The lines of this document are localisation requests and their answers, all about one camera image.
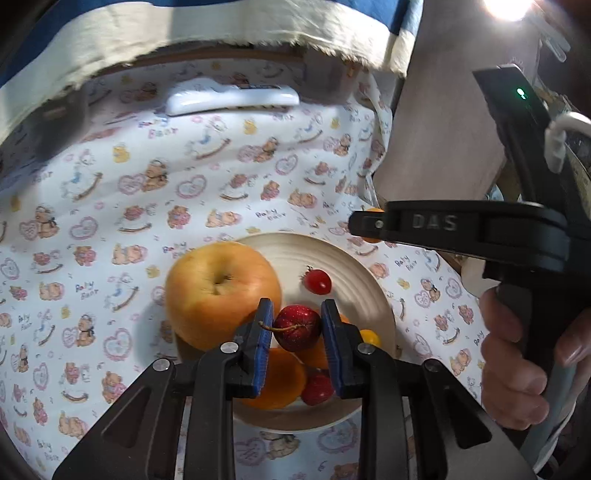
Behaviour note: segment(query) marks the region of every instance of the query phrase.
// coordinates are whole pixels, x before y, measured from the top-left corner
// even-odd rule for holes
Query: cherry
[[[305,305],[288,305],[283,308],[273,327],[259,323],[265,330],[275,335],[275,340],[289,352],[299,352],[312,348],[322,332],[320,315]]]

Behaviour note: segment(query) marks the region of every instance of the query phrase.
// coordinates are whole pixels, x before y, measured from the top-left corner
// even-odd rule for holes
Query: yellow apple
[[[189,345],[209,350],[252,320],[261,298],[281,310],[281,286],[259,252],[237,242],[190,251],[168,273],[165,305],[174,331]]]

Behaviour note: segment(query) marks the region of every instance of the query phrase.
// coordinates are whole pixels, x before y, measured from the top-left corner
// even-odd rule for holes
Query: human hand
[[[517,342],[523,335],[521,321],[496,297],[495,289],[484,292],[480,311],[490,334],[482,342],[486,361],[482,372],[482,405],[501,426],[525,430],[548,415],[548,402],[541,393],[548,381],[545,372],[523,358]],[[569,326],[556,344],[554,357],[562,366],[577,365],[573,386],[563,409],[568,413],[591,377],[591,309]]]

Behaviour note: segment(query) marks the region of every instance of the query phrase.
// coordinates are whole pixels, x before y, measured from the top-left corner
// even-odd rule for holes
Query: finger
[[[482,294],[479,307],[484,324],[493,335],[513,343],[521,339],[523,328],[519,318],[499,301],[494,288]]]
[[[483,398],[485,393],[487,404],[524,423],[536,425],[548,415],[550,407],[541,396],[510,390],[486,367],[482,374]]]
[[[527,423],[523,420],[517,420],[517,419],[514,419],[513,417],[507,415],[502,410],[497,408],[494,404],[486,404],[484,402],[484,392],[482,394],[482,398],[483,398],[482,404],[483,404],[486,412],[489,414],[489,416],[495,422],[497,422],[502,427],[505,427],[505,428],[511,429],[511,430],[525,430],[527,427],[530,426],[529,423]]]
[[[556,344],[556,360],[574,365],[591,352],[591,309],[581,312]]]
[[[545,372],[536,364],[524,360],[515,345],[489,335],[482,342],[481,351],[486,366],[497,378],[502,378],[509,389],[539,395],[546,388]]]

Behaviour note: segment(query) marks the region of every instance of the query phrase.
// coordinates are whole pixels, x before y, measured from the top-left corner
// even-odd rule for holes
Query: ceramic plate
[[[395,356],[392,309],[373,275],[348,253],[297,233],[261,233],[238,241],[258,250],[273,266],[281,283],[282,307],[299,303],[319,309],[323,300],[334,299],[341,313],[359,329],[376,332],[382,349]],[[315,295],[303,287],[301,276],[308,265],[330,275],[330,294]],[[276,345],[273,339],[271,346]],[[298,399],[281,410],[258,410],[235,401],[234,418],[267,431],[297,433],[338,423],[360,408],[360,400],[336,397],[314,407]]]

